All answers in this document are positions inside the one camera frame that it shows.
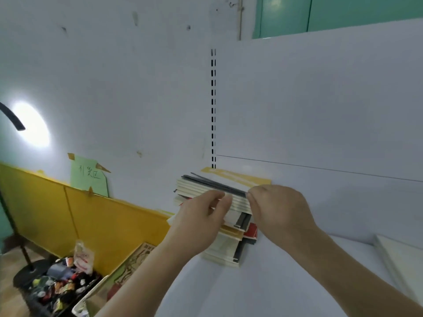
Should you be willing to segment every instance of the handwritten sign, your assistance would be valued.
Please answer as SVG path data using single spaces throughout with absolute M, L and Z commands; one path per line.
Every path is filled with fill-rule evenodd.
M 95 194 L 109 196 L 103 171 L 96 168 L 97 160 L 75 156 L 71 161 L 71 186 L 81 190 L 92 188 Z

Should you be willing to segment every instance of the lamp base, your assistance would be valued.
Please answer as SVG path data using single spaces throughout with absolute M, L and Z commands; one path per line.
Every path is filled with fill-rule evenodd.
M 41 259 L 32 263 L 34 270 L 31 271 L 29 266 L 22 268 L 16 275 L 13 277 L 13 286 L 16 288 L 22 288 L 32 282 L 37 277 L 42 276 L 49 270 L 51 263 L 47 259 Z

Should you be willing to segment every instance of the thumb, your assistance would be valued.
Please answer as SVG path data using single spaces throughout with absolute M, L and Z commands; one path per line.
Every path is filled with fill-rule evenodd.
M 250 192 L 247 192 L 246 197 L 248 202 L 250 203 L 250 208 L 251 208 L 251 212 L 252 212 L 252 216 L 254 217 L 254 220 L 256 221 L 260 220 L 262 216 L 262 210 L 260 209 L 260 206 L 258 205 L 256 199 Z
M 216 208 L 211 214 L 211 216 L 213 217 L 213 220 L 219 222 L 219 224 L 222 223 L 223 218 L 225 217 L 226 213 L 229 211 L 230 205 L 232 205 L 232 195 L 227 194 L 217 203 Z

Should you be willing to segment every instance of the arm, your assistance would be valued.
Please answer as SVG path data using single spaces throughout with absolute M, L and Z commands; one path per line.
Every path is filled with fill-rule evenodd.
M 216 238 L 232 204 L 232 196 L 224 195 L 212 190 L 184 202 L 165 239 L 96 317 L 154 316 L 181 269 Z
M 362 266 L 317 227 L 301 193 L 265 185 L 252 188 L 247 198 L 263 234 L 314 277 L 349 317 L 423 316 L 423 307 Z

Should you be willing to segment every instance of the tiled floor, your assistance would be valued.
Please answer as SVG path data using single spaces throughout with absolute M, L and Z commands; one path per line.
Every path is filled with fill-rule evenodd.
M 28 250 L 32 261 L 43 259 L 40 255 Z M 28 317 L 29 311 L 19 291 L 13 287 L 13 277 L 26 266 L 20 248 L 15 248 L 0 255 L 0 317 Z

